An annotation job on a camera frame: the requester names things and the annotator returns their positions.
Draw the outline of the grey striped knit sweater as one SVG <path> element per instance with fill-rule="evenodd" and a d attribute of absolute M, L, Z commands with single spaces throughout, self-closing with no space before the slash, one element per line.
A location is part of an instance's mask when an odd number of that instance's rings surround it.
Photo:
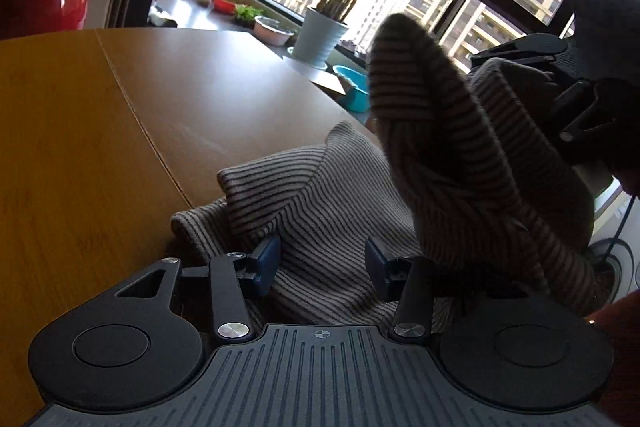
<path fill-rule="evenodd" d="M 539 70 L 493 58 L 471 76 L 402 14 L 369 55 L 369 139 L 348 122 L 303 146 L 218 173 L 221 199 L 171 219 L 205 260 L 281 239 L 259 320 L 387 326 L 364 247 L 435 267 L 433 327 L 454 298 L 543 295 L 584 317 L 605 304 L 586 256 L 594 202 L 527 113 L 513 81 Z"/>

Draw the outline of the blue plastic basin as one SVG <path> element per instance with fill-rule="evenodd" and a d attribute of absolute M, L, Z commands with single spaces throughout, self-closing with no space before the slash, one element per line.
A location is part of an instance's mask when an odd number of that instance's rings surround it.
<path fill-rule="evenodd" d="M 345 95 L 338 103 L 349 112 L 366 113 L 370 108 L 368 77 L 343 65 L 334 65 L 333 72 L 345 90 Z"/>

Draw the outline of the pink bowl with lid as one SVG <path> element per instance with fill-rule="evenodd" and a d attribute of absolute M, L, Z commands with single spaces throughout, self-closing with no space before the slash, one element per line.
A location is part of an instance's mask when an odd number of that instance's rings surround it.
<path fill-rule="evenodd" d="M 295 32 L 285 28 L 278 20 L 263 15 L 254 19 L 254 36 L 262 43 L 270 46 L 284 46 Z"/>

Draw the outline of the red bowl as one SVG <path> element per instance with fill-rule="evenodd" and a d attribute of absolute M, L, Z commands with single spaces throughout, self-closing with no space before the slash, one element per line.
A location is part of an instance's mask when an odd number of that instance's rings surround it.
<path fill-rule="evenodd" d="M 235 13 L 236 3 L 233 0 L 213 0 L 213 8 L 218 13 L 233 15 Z"/>

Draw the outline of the red round stool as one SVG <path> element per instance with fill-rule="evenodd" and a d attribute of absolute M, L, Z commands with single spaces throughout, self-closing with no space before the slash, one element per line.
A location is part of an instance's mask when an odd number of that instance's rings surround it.
<path fill-rule="evenodd" d="M 1 39 L 84 28 L 88 0 L 1 0 Z"/>

